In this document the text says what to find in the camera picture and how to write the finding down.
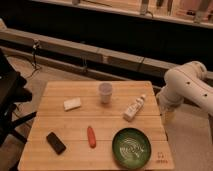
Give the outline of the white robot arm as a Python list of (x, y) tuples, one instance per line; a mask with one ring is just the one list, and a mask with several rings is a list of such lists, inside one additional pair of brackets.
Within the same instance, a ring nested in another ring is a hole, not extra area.
[(173, 111), (185, 99), (213, 117), (213, 87), (204, 82), (206, 75), (207, 69), (199, 61), (173, 67), (165, 73), (165, 86), (156, 95), (164, 124), (173, 119)]

